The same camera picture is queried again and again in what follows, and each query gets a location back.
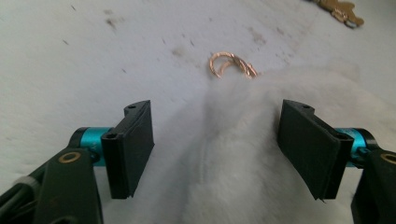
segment black plastic bracket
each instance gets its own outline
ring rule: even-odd
[[[134,196],[154,147],[150,101],[124,108],[125,118],[102,135],[108,182],[113,199]]]
[[[33,223],[103,223],[89,151],[67,147],[47,162]]]
[[[315,199],[334,199],[353,138],[315,116],[310,105],[284,100],[277,142]]]

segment white fleece cloth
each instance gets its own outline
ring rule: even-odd
[[[347,168],[334,201],[315,201],[283,156],[276,130],[283,99],[313,106],[333,127],[362,127],[394,150],[395,108],[356,83],[353,66],[299,68],[256,79],[215,80],[191,142],[185,223],[353,223],[361,172]]]

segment white table surface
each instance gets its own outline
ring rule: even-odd
[[[117,124],[128,104],[150,99],[154,135],[166,132],[213,81],[207,60],[217,51],[264,75],[342,59],[396,105],[396,2],[354,3],[365,20],[355,30],[303,0],[1,1],[0,191],[75,129]]]

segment black cable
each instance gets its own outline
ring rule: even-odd
[[[45,173],[46,163],[39,166],[30,177],[38,183],[42,183]],[[0,223],[5,223],[10,216],[17,216],[18,210],[24,205],[31,203],[35,198],[31,187],[24,184],[16,184],[0,196]]]
[[[11,199],[18,191],[20,191],[22,185],[14,185],[12,188],[7,190],[0,196],[0,207],[3,206],[9,199]]]
[[[26,185],[0,207],[0,223],[5,223],[11,212],[20,206],[29,203],[34,198],[33,191]]]

